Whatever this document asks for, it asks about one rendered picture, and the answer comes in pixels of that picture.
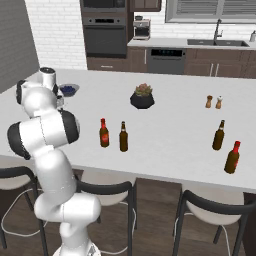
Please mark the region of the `black microwave oven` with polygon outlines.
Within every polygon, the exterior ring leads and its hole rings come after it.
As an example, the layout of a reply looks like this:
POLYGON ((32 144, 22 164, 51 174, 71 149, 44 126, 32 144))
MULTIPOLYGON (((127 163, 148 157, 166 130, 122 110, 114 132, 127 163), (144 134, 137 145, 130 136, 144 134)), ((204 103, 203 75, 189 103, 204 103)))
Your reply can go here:
POLYGON ((126 10, 126 0, 80 0, 85 12, 115 13, 126 10))

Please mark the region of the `silver coffee machine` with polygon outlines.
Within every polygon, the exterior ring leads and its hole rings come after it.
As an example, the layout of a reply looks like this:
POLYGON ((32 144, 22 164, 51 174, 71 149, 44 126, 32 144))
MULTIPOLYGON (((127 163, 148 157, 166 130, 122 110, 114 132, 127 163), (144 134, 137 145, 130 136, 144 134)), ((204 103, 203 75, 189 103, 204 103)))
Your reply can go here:
POLYGON ((148 40, 150 38, 150 20, 136 16, 133 21, 134 40, 148 40))

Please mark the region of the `dark tap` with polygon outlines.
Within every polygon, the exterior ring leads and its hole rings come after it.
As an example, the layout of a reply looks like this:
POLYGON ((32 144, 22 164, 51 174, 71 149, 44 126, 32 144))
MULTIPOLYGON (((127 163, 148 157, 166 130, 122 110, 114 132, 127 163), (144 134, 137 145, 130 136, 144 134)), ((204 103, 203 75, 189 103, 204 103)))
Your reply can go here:
POLYGON ((221 19, 218 19, 217 20, 217 23, 216 23, 216 28, 215 28, 215 32, 214 32, 214 37, 213 37, 213 45, 217 45, 217 38, 218 37, 222 37, 222 33, 223 31, 220 33, 219 32, 219 25, 222 23, 222 20, 221 19))

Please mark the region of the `brown wall cupboard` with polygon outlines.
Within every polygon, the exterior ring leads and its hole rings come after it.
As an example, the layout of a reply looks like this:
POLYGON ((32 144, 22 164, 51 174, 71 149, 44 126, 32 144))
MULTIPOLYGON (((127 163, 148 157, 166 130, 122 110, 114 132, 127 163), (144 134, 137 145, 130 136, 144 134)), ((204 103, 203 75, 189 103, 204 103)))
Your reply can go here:
POLYGON ((159 12, 162 0, 130 0, 133 12, 159 12))

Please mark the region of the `blue bowl of blueberries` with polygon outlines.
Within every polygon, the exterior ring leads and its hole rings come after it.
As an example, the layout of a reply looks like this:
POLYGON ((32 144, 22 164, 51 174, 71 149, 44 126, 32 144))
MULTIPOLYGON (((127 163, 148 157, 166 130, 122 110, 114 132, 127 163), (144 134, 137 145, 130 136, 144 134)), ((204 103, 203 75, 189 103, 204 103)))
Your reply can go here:
POLYGON ((59 89, 65 97, 72 97, 79 90, 79 86, 77 84, 62 84, 59 89))

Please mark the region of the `brown glass bottle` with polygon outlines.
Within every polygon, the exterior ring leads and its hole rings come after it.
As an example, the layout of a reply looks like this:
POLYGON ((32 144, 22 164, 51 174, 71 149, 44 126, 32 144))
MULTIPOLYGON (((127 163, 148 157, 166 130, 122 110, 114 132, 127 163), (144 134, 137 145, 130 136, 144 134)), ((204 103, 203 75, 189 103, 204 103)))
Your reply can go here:
POLYGON ((128 150, 128 133, 126 131, 125 122, 121 124, 121 132, 119 134, 120 150, 126 152, 128 150))
POLYGON ((225 124, 225 121, 222 120, 218 130, 215 132, 215 136, 212 144, 212 148, 214 150, 219 150, 222 146, 222 142, 224 139, 224 124, 225 124))

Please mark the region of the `black wall oven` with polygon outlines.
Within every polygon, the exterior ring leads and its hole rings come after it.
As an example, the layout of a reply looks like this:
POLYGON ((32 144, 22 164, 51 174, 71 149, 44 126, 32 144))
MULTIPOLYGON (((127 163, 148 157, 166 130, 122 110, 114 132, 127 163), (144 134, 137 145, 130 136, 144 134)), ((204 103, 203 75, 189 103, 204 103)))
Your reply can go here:
POLYGON ((126 21, 123 17, 84 17, 83 30, 88 57, 126 57, 126 21))

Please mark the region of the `red-capped bottle with red label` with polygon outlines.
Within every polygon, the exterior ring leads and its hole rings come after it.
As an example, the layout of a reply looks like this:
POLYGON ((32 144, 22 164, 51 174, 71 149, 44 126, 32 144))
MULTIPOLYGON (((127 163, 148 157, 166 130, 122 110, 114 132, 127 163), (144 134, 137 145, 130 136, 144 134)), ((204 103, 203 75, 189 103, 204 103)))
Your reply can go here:
POLYGON ((240 141, 236 141, 234 143, 233 149, 229 152, 227 156, 225 167, 224 167, 224 170, 226 173, 233 174, 236 170, 238 160, 240 157, 240 154, 239 154, 240 144, 241 144, 240 141))
POLYGON ((102 147, 108 147, 109 146, 109 131, 106 127, 105 119, 101 119, 101 128, 99 131, 100 135, 100 144, 102 147))

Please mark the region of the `brown drawer under oven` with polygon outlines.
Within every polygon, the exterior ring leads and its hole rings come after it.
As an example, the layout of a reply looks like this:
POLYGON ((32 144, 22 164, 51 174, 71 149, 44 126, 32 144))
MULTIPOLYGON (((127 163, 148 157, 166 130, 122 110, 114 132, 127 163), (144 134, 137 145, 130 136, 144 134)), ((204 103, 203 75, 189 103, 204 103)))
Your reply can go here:
POLYGON ((119 58, 87 58, 87 68, 97 71, 126 72, 129 70, 128 61, 119 58))

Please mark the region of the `brown base cupboard run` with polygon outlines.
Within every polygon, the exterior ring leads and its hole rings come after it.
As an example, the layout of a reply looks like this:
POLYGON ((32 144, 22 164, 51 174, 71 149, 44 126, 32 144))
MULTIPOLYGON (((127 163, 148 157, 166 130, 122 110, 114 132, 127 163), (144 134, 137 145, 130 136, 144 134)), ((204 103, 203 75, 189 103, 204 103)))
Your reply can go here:
POLYGON ((184 74, 256 79, 256 50, 188 49, 184 74))

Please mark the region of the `dark grey sink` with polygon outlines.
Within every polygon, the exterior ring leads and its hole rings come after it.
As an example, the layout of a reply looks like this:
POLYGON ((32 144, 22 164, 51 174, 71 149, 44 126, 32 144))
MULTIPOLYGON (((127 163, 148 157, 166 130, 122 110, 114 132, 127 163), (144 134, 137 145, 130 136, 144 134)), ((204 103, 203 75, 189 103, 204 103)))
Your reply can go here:
POLYGON ((187 44, 202 46, 250 47, 245 41, 241 40, 187 39, 187 44))

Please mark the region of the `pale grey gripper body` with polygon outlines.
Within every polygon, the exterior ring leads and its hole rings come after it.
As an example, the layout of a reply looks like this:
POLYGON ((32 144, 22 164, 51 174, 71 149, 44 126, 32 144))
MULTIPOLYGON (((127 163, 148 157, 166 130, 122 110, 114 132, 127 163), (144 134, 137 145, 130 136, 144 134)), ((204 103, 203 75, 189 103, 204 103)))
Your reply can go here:
POLYGON ((64 95, 62 91, 59 89, 58 86, 56 88, 56 97, 57 97, 57 108, 58 109, 63 109, 64 106, 64 95))

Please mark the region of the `black stool with cream seat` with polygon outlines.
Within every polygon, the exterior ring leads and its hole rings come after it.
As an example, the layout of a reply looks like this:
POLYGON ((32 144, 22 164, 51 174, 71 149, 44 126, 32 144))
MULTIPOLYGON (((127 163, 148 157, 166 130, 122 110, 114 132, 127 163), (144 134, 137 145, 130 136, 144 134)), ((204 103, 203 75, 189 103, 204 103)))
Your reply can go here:
POLYGON ((185 215, 193 215, 205 223, 216 225, 214 244, 218 242, 221 232, 228 238, 225 225, 240 221, 233 252, 228 252, 228 256, 238 256, 248 216, 254 210, 256 201, 245 204, 242 192, 182 185, 173 228, 172 256, 178 256, 185 215))
POLYGON ((133 232, 137 229, 137 181, 134 175, 104 174, 84 171, 75 176, 77 191, 95 195, 102 206, 124 203, 128 207, 127 247, 123 251, 132 256, 133 232))
MULTIPOLYGON (((29 198, 28 191, 26 190, 26 186, 28 184, 31 184, 32 186, 32 193, 34 196, 34 200, 38 198, 38 188, 37 188, 37 177, 32 172, 32 170, 26 166, 19 166, 19 167, 8 167, 8 168, 0 168, 0 190, 15 190, 23 188, 23 192, 20 194, 25 195, 25 199, 29 205, 29 208, 31 211, 34 211, 32 202, 29 198)), ((5 233, 8 233, 7 231, 4 231, 3 228, 3 219, 4 217, 0 217, 0 241, 2 244, 3 249, 7 249, 6 239, 5 239, 5 233)), ((42 248, 43 248, 43 255, 49 256, 48 254, 48 248, 47 248, 47 242, 46 242, 46 236, 44 231, 44 224, 43 221, 38 219, 39 224, 39 231, 37 231, 35 234, 39 233, 41 236, 41 242, 42 242, 42 248)), ((21 237, 29 237, 33 235, 17 235, 21 237)))

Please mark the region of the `black dishwasher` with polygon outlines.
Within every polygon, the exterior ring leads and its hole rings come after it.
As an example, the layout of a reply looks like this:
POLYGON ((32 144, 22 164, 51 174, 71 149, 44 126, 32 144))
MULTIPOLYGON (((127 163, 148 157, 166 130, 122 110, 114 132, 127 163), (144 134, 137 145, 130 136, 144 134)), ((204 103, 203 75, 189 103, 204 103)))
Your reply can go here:
POLYGON ((182 75, 185 68, 184 48, 150 48, 147 54, 149 73, 182 75))

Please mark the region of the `window with grey blinds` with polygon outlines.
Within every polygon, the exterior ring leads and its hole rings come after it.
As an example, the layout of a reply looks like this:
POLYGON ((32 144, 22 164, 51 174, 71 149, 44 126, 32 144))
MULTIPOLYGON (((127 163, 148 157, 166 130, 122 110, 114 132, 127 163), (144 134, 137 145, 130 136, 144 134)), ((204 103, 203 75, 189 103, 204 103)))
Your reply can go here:
POLYGON ((166 0, 166 23, 256 23, 256 0, 166 0))

